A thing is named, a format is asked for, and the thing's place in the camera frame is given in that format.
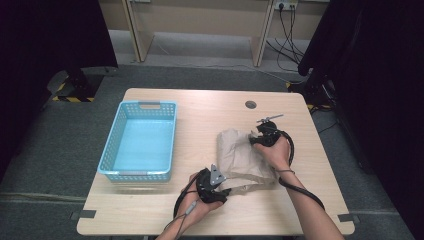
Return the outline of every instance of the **hand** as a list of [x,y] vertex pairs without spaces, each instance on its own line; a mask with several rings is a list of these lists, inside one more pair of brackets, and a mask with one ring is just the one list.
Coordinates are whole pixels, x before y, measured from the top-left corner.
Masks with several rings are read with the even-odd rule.
[[[189,183],[197,174],[192,174]],[[197,201],[194,209],[184,217],[189,206]],[[189,227],[200,222],[210,211],[213,211],[224,205],[222,202],[204,203],[199,194],[197,194],[196,181],[194,181],[187,190],[183,201],[178,208],[176,219],[165,229],[165,231],[156,240],[176,239],[183,234]]]
[[269,165],[276,170],[290,169],[288,163],[290,146],[285,137],[280,136],[272,147],[265,147],[260,143],[255,143],[253,147],[259,150]]
[[[196,176],[196,174],[192,174],[190,176],[189,182]],[[184,200],[181,202],[180,207],[178,208],[177,217],[183,215],[187,208],[194,201],[197,201],[197,205],[193,209],[193,211],[186,216],[184,225],[187,222],[189,226],[192,226],[200,222],[210,211],[213,211],[224,205],[224,203],[222,202],[213,202],[206,204],[202,200],[200,200],[199,194],[197,194],[196,181],[191,184],[187,192],[187,195],[184,197]]]

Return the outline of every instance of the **electrical outlet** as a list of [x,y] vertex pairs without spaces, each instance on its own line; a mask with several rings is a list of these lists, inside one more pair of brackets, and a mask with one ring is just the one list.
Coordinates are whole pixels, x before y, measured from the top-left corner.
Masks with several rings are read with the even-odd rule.
[[280,4],[284,4],[283,11],[296,10],[298,3],[298,0],[277,0],[274,8],[280,10]]

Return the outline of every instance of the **black tape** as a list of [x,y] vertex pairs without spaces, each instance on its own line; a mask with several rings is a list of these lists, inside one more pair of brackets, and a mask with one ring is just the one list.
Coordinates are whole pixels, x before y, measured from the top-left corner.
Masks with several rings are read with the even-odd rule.
[[340,214],[337,215],[340,222],[356,222],[355,216],[351,214]]
[[81,210],[80,218],[94,218],[96,210]]

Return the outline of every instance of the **basket handle hole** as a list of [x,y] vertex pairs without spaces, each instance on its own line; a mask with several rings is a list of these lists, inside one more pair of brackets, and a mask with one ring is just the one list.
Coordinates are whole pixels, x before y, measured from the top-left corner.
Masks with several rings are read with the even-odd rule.
[[160,103],[140,103],[141,109],[160,109]]

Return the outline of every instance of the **cable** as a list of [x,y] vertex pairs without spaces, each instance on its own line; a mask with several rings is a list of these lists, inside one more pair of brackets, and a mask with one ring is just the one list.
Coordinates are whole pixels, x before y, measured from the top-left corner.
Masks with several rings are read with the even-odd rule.
[[318,105],[318,106],[316,106],[316,105],[314,105],[310,110],[309,110],[309,113],[311,114],[311,115],[313,115],[315,112],[317,112],[317,111],[321,111],[321,112],[331,112],[331,111],[333,111],[333,109],[331,108],[331,107],[327,107],[327,106],[325,106],[325,105]]
[[330,129],[330,128],[334,127],[334,126],[336,126],[338,123],[339,123],[339,122],[338,122],[338,121],[336,121],[336,122],[335,122],[335,123],[333,123],[331,126],[326,127],[326,128],[324,128],[324,129],[322,129],[322,130],[319,130],[319,131],[318,131],[318,134],[320,134],[320,133],[322,133],[322,132],[324,132],[324,131],[326,131],[326,130],[328,130],[328,129]]
[[294,63],[296,63],[296,60],[294,60],[293,58],[291,58],[291,57],[287,56],[286,54],[282,53],[282,52],[281,52],[281,50],[280,50],[280,51],[278,51],[278,55],[277,55],[277,65],[278,65],[278,67],[279,67],[280,69],[282,69],[282,70],[285,70],[285,71],[297,72],[297,71],[295,71],[295,70],[290,70],[290,69],[283,68],[283,67],[280,65],[280,55],[284,55],[284,56],[286,56],[286,57],[288,57],[288,58],[292,59],[292,61],[293,61]]
[[194,181],[197,180],[197,178],[199,178],[200,176],[200,172],[198,172],[193,179],[191,179],[191,181],[187,184],[187,186],[181,191],[180,196],[178,196],[177,201],[175,202],[175,206],[174,206],[174,217],[177,215],[178,212],[178,208],[180,208],[181,202],[184,200],[185,195],[187,195],[188,189],[190,188],[191,184],[194,183]]
[[[293,162],[293,156],[294,156],[294,143],[293,143],[292,138],[289,136],[289,134],[287,134],[286,132],[281,131],[279,129],[275,129],[275,128],[267,127],[267,126],[262,126],[262,127],[267,128],[267,129],[271,129],[273,131],[277,131],[278,133],[280,133],[283,137],[285,137],[287,139],[287,141],[289,142],[289,145],[290,145],[290,154],[289,154],[289,161],[288,161],[289,162],[289,167],[290,167],[291,164],[292,164],[292,162]],[[308,190],[306,190],[304,188],[300,188],[300,187],[294,186],[294,185],[291,185],[289,183],[286,183],[286,182],[284,182],[281,179],[281,177],[278,179],[278,182],[282,186],[284,186],[286,188],[289,188],[289,189],[291,189],[293,191],[302,193],[302,194],[304,194],[304,195],[312,198],[316,203],[318,203],[318,205],[320,205],[322,207],[322,209],[325,210],[325,207],[324,207],[324,204],[322,203],[322,201],[316,195],[314,195],[313,193],[309,192]]]
[[[281,21],[281,25],[283,27],[283,32],[284,32],[284,36],[286,37],[286,41],[281,45],[277,41],[277,39],[275,39],[275,40],[278,43],[278,45],[281,46],[280,52],[283,49],[291,52],[293,54],[293,58],[291,58],[291,57],[289,57],[289,58],[294,63],[299,64],[300,63],[300,60],[301,60],[299,58],[299,56],[300,57],[303,57],[304,56],[304,53],[302,51],[300,51],[299,48],[293,42],[293,26],[294,26],[294,23],[296,21],[296,10],[295,10],[295,8],[293,6],[290,6],[290,31],[289,31],[288,34],[287,34],[287,30],[286,30],[286,27],[285,27],[285,24],[284,24],[284,21],[283,21],[282,12],[283,12],[282,9],[280,9],[280,21]],[[285,47],[286,43],[288,43],[290,45],[291,50],[290,49],[287,49]]]
[[177,234],[176,234],[176,235],[175,235],[175,237],[174,237],[174,239],[178,239],[178,235],[180,235],[181,228],[183,227],[183,224],[184,224],[184,221],[185,221],[185,218],[187,217],[187,215],[188,215],[188,214],[184,213],[184,214],[181,214],[180,216],[178,216],[178,217],[174,218],[172,221],[170,221],[170,222],[169,222],[169,223],[165,226],[165,228],[163,228],[163,230],[165,231],[165,230],[169,227],[169,225],[171,225],[172,223],[174,223],[174,222],[175,222],[175,221],[177,221],[178,219],[183,218],[183,221],[181,222],[181,225],[180,225],[180,227],[178,228],[178,232],[177,232]]
[[[283,47],[278,41],[277,41],[277,39],[275,39],[275,41],[278,43],[278,45],[280,45],[280,47]],[[292,60],[293,62],[295,62],[296,60],[294,60],[292,57],[290,57],[289,55],[287,55],[287,54],[285,54],[285,53],[283,53],[282,51],[280,51],[280,50],[278,50],[278,49],[276,49],[274,46],[272,46],[271,45],[271,43],[267,40],[266,41],[266,43],[272,48],[272,49],[274,49],[274,51],[276,51],[276,52],[278,52],[279,54],[281,54],[281,55],[283,55],[283,56],[285,56],[286,58],[289,58],[290,60]]]
[[260,73],[263,73],[263,74],[266,74],[266,75],[269,75],[269,76],[271,76],[271,77],[274,77],[274,78],[277,78],[277,79],[279,79],[279,80],[282,80],[283,82],[285,82],[285,83],[290,83],[290,84],[293,84],[293,85],[296,85],[296,84],[302,84],[305,80],[303,80],[303,81],[300,81],[300,82],[291,82],[291,81],[289,81],[289,80],[287,80],[287,79],[284,79],[284,78],[281,78],[281,77],[278,77],[278,76],[276,76],[276,75],[274,75],[274,74],[271,74],[271,73],[269,73],[269,72],[265,72],[265,71],[262,71],[262,70],[259,70],[259,69],[255,69],[255,68],[252,68],[252,67],[249,67],[249,66],[246,66],[246,65],[242,65],[242,64],[237,64],[237,65],[227,65],[227,66],[223,66],[223,65],[195,65],[195,64],[175,64],[176,66],[185,66],[185,67],[198,67],[198,68],[213,68],[213,67],[245,67],[245,68],[248,68],[248,69],[251,69],[251,70],[254,70],[254,71],[257,71],[257,72],[260,72]]
[[169,52],[167,52],[165,49],[163,49],[163,47],[159,44],[159,43],[157,43],[158,44],[158,47],[164,52],[164,53],[166,53],[166,55],[171,55],[171,54],[169,54]]

